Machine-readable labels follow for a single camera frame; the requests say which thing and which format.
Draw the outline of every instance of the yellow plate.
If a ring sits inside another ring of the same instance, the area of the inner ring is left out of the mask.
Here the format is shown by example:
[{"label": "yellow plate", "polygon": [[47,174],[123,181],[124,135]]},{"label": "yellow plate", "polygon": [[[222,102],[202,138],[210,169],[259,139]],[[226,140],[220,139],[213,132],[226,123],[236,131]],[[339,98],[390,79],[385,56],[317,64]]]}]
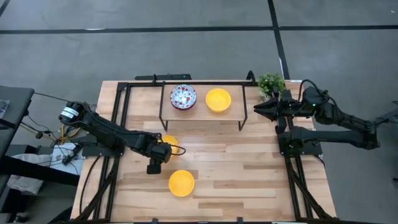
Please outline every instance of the yellow plate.
[{"label": "yellow plate", "polygon": [[[163,142],[172,144],[174,146],[178,146],[178,141],[176,140],[176,138],[174,136],[169,136],[169,135],[165,134],[165,135],[162,135],[162,140],[163,140]],[[172,153],[177,154],[178,148],[174,147],[174,146],[172,146]]]},{"label": "yellow plate", "polygon": [[175,171],[169,179],[169,189],[177,197],[189,195],[195,186],[195,179],[186,170]]},{"label": "yellow plate", "polygon": [[214,112],[223,112],[231,105],[231,95],[224,89],[215,88],[207,93],[206,104]]}]

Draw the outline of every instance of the white cloth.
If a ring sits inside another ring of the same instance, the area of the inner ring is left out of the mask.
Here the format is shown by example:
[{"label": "white cloth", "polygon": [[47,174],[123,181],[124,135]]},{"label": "white cloth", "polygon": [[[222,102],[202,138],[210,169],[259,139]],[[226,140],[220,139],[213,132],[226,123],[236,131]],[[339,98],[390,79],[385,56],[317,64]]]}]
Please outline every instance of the white cloth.
[{"label": "white cloth", "polygon": [[[13,156],[13,158],[38,164],[40,166],[49,166],[51,162],[51,155],[19,154]],[[42,184],[43,180],[37,180],[30,177],[20,177],[17,175],[11,175],[7,183],[8,187],[11,189],[28,191],[33,194],[37,194],[37,192],[39,192]]]},{"label": "white cloth", "polygon": [[83,156],[81,155],[81,150],[77,156],[70,161],[66,166],[63,165],[62,159],[72,152],[75,148],[73,143],[65,143],[62,145],[55,145],[54,151],[51,158],[51,168],[60,171],[68,172],[70,174],[80,175],[81,169],[83,168]]}]

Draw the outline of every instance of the wooden tabletop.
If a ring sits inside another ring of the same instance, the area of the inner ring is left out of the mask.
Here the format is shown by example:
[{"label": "wooden tabletop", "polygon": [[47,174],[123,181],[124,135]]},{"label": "wooden tabletop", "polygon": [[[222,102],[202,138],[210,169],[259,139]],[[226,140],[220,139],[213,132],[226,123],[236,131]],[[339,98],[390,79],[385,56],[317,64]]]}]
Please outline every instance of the wooden tabletop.
[{"label": "wooden tabletop", "polygon": [[[97,112],[107,119],[111,119],[117,83],[103,82],[99,95]],[[294,97],[298,96],[299,84],[286,81]],[[243,217],[245,221],[294,220],[275,123],[253,112],[253,106],[260,103],[258,88],[245,87],[245,90],[248,120],[242,131],[238,131],[234,121],[172,121],[165,132],[159,121],[161,88],[133,87],[126,128],[173,135],[187,153],[162,164],[161,174],[147,175],[149,159],[126,148],[120,160],[111,221],[149,222],[152,218],[161,222],[236,221],[236,217]],[[123,100],[117,122],[121,119],[122,105]],[[295,118],[294,123],[313,129],[311,119]],[[88,158],[83,164],[72,218],[79,214],[81,189],[94,159]],[[102,160],[94,166],[88,179],[83,208],[98,189]],[[309,191],[325,211],[334,216],[322,163],[314,156],[302,156],[302,160]],[[195,178],[193,192],[182,198],[173,196],[168,189],[170,175],[179,169],[188,170]],[[299,189],[297,192],[304,217],[302,195]],[[106,192],[100,217],[104,217],[107,199]]]}]

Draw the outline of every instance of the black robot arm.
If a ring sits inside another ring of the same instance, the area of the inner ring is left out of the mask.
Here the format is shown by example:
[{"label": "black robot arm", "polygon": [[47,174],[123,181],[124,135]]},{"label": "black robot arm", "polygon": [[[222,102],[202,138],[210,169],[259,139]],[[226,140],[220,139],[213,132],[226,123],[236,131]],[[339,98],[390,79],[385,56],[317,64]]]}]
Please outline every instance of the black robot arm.
[{"label": "black robot arm", "polygon": [[160,164],[170,159],[171,145],[160,141],[160,133],[122,128],[90,110],[86,103],[68,102],[59,120],[63,124],[88,131],[96,137],[99,147],[119,149],[127,146],[132,151],[149,157],[148,174],[159,174]]},{"label": "black robot arm", "polygon": [[[289,139],[293,147],[303,147],[308,141],[345,142],[363,149],[380,147],[374,123],[342,112],[334,99],[328,95],[327,90],[319,90],[314,83],[312,84],[314,86],[308,87],[303,92],[302,101],[294,100],[289,90],[284,90],[279,97],[278,91],[274,89],[273,97],[265,103],[254,106],[254,111],[271,121],[278,120],[275,130]],[[311,131],[294,126],[285,133],[284,118],[295,116],[306,118],[314,116],[320,124],[335,124],[351,131]]]}]

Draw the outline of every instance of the gray floor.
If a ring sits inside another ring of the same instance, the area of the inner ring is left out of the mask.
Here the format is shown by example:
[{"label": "gray floor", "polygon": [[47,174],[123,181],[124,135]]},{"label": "gray floor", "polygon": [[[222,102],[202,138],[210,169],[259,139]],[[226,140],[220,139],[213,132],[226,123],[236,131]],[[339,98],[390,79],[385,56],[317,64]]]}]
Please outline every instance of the gray floor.
[{"label": "gray floor", "polygon": [[[398,24],[394,0],[277,0],[280,26]],[[1,29],[271,25],[265,0],[11,0]],[[398,100],[398,30],[281,32],[291,79],[328,89],[347,112],[373,119]],[[191,73],[195,79],[240,79],[248,70],[281,72],[272,31],[156,34],[0,35],[2,85],[96,103],[103,80]],[[60,127],[64,103],[34,96],[38,122]],[[337,130],[316,124],[317,129]],[[398,140],[391,124],[379,128],[380,149],[322,144],[337,214],[344,220],[396,223]],[[23,129],[13,143],[43,144]],[[29,211],[44,223],[72,205],[70,196],[40,198]]]}]

